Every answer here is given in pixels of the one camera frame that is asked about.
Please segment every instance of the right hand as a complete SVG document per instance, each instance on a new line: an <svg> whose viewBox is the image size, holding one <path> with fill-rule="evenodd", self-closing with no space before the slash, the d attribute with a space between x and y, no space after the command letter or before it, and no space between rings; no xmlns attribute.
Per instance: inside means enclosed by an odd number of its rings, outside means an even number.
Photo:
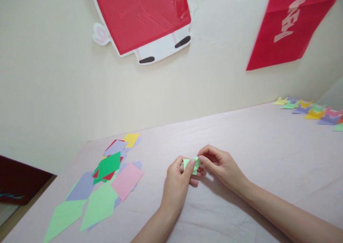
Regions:
<svg viewBox="0 0 343 243"><path fill-rule="evenodd" d="M229 152L207 145L199 151L198 157L207 170L214 173L225 186L236 193L249 182Z"/></svg>

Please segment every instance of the beige wall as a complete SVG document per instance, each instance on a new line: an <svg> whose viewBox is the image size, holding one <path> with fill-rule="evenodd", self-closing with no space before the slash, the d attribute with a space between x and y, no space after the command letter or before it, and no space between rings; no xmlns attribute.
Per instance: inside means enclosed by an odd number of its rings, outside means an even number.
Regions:
<svg viewBox="0 0 343 243"><path fill-rule="evenodd" d="M317 100L342 76L343 0L301 60L246 72L267 3L204 0L190 46L139 66L92 41L92 0L0 0L0 154L58 174L92 139L287 94Z"/></svg>

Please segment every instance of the red banner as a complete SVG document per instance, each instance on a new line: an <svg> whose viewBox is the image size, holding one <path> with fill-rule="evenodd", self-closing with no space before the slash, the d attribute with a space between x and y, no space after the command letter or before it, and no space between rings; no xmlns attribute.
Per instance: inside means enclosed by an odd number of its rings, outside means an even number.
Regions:
<svg viewBox="0 0 343 243"><path fill-rule="evenodd" d="M302 58L336 0L269 0L248 70Z"/></svg>

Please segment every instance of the floor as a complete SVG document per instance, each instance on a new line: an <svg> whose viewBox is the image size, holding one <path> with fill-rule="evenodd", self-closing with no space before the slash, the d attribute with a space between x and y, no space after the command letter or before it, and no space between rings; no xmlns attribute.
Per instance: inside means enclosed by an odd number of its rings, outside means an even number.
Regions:
<svg viewBox="0 0 343 243"><path fill-rule="evenodd" d="M56 177L53 175L27 205L17 206L0 203L0 242L4 240Z"/></svg>

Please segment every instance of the table surface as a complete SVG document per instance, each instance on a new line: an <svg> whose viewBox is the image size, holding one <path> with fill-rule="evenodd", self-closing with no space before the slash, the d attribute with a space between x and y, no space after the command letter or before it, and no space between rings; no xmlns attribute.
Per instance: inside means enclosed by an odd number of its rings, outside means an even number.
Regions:
<svg viewBox="0 0 343 243"><path fill-rule="evenodd" d="M139 131L143 140L126 160L143 162L136 190L90 232L79 232L79 219L51 242L130 242L159 207L168 166L179 155L196 156L206 144L229 151L257 185L343 228L343 133L332 129L268 103ZM82 148L4 243L43 242L55 207L84 172L94 170L109 144L124 136L94 140ZM189 188L168 242L289 240L207 173L197 188Z"/></svg>

